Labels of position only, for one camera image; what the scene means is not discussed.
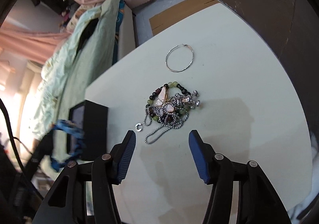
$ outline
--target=gray floor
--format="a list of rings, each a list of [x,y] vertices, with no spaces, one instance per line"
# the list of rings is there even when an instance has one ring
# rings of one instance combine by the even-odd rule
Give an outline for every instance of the gray floor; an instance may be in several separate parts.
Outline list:
[[[153,37],[149,19],[154,15],[180,3],[184,0],[153,0],[147,4],[141,5],[133,9],[135,17],[135,35],[137,46]]]

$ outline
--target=jewelry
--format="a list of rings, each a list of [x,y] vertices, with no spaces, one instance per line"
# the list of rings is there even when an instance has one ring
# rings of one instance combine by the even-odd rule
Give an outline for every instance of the jewelry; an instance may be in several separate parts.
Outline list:
[[[182,94],[176,93],[174,96],[169,98],[167,95],[167,90],[173,87],[179,88]],[[158,99],[155,105],[153,105],[154,100],[157,96]],[[164,84],[164,86],[158,88],[155,92],[153,92],[152,95],[149,97],[150,99],[147,101],[143,124],[145,126],[149,126],[151,125],[152,120],[154,120],[158,123],[161,123],[161,125],[145,137],[145,143],[152,144],[170,129],[181,128],[183,126],[183,123],[188,119],[189,110],[195,109],[200,105],[199,100],[193,100],[193,97],[198,96],[199,95],[196,90],[193,91],[193,94],[191,94],[178,82],[169,82],[168,84]],[[135,128],[137,131],[142,130],[141,128],[138,128],[140,125],[140,123],[136,124]],[[152,141],[148,141],[148,138],[154,135],[162,127],[167,127],[167,129],[162,131]]]
[[[136,131],[141,131],[143,129],[143,125],[141,123],[138,123],[135,125],[135,129]]]
[[[167,65],[167,59],[168,59],[169,54],[170,54],[175,48],[180,47],[180,46],[187,47],[187,48],[189,48],[189,49],[192,51],[192,60],[190,61],[190,63],[188,64],[188,66],[185,67],[184,69],[182,69],[182,70],[172,70],[172,69],[169,68],[169,66]],[[166,58],[165,58],[165,64],[166,64],[166,67],[167,67],[170,71],[172,71],[172,72],[182,72],[182,71],[186,70],[187,68],[189,68],[189,66],[192,64],[193,60],[194,60],[194,50],[193,50],[193,48],[192,48],[190,45],[181,44],[181,45],[177,45],[177,46],[173,47],[173,48],[167,53]]]

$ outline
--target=blue gripper pad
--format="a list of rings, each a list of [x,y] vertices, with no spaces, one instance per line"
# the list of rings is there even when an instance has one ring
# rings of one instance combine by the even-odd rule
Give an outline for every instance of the blue gripper pad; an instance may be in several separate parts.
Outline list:
[[[198,132],[196,130],[192,130],[188,136],[188,143],[190,151],[192,152],[193,159],[195,161],[195,165],[199,174],[200,179],[204,180],[204,183],[208,183],[210,180],[210,176],[208,173],[208,162],[205,159],[203,146],[200,146],[200,143],[203,143],[200,138]]]
[[[129,169],[130,162],[131,162],[133,152],[135,149],[135,145],[136,145],[136,135],[135,135],[135,132],[132,131],[130,133],[129,140],[127,141],[126,148],[125,148],[125,150],[122,154],[122,157],[117,165],[116,179],[119,183],[121,183],[121,181],[123,179],[125,179],[125,177],[126,177],[127,170]]]

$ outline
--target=ribbed blue pad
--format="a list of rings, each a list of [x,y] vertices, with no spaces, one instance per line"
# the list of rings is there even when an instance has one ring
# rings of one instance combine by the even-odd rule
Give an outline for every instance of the ribbed blue pad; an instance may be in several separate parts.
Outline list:
[[[193,159],[195,161],[195,165],[199,174],[200,179],[204,180],[204,183],[207,183],[210,179],[208,175],[208,169],[207,164],[204,158],[204,155],[202,154],[202,151],[195,139],[195,136],[190,133],[188,138],[189,148],[192,152]]]
[[[132,155],[133,155],[133,152],[135,149],[135,145],[136,145],[136,135],[134,132],[132,132],[132,135],[131,135],[130,140],[125,148],[125,151],[122,155],[120,163],[117,165],[118,168],[117,168],[116,179],[118,180],[119,183],[121,183],[121,181],[123,179],[125,179],[125,177],[126,177],[127,170],[129,169]]]

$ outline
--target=black box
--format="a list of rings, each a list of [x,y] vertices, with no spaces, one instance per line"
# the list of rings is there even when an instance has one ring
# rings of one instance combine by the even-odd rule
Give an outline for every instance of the black box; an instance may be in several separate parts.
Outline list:
[[[81,159],[94,161],[106,153],[106,127],[108,107],[85,100],[70,109],[69,120],[84,131],[84,144]],[[66,151],[74,152],[76,139],[67,135]]]

